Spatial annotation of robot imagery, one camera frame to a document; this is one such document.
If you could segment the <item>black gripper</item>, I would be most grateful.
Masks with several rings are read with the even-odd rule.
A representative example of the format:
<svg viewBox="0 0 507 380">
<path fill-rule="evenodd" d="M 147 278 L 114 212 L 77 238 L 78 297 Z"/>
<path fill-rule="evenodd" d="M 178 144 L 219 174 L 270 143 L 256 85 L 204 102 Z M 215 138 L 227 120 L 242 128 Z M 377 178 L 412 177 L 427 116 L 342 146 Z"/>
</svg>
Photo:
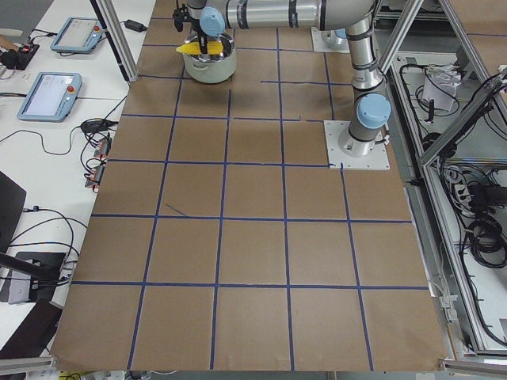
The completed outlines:
<svg viewBox="0 0 507 380">
<path fill-rule="evenodd" d="M 198 26 L 198 19 L 193 16 L 193 8 L 185 3 L 180 4 L 176 1 L 176 8 L 173 11 L 173 24 L 178 32 L 183 32 L 184 24 L 189 23 L 193 30 Z M 208 53 L 208 36 L 205 33 L 200 34 L 200 53 Z"/>
</svg>

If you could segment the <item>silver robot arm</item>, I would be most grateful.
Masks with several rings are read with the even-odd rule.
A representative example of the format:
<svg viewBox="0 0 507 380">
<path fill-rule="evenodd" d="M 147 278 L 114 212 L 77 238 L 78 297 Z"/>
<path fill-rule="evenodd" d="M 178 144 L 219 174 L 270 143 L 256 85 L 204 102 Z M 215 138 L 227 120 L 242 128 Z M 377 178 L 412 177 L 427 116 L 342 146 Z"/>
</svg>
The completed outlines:
<svg viewBox="0 0 507 380">
<path fill-rule="evenodd" d="M 203 1 L 174 12 L 191 25 L 181 46 L 180 113 L 235 145 L 314 135 L 321 120 L 346 120 L 345 136 L 373 140 L 370 104 L 383 78 L 373 47 L 370 1 Z"/>
</svg>

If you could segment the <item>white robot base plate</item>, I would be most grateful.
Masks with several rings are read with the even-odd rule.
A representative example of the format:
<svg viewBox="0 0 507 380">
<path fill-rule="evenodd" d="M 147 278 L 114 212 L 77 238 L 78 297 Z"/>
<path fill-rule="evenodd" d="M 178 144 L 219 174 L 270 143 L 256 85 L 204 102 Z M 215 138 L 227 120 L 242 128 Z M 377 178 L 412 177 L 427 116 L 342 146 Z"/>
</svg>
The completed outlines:
<svg viewBox="0 0 507 380">
<path fill-rule="evenodd" d="M 376 139 L 360 142 L 349 134 L 347 120 L 325 120 L 328 166 L 331 169 L 385 171 L 391 168 L 387 148 Z"/>
</svg>

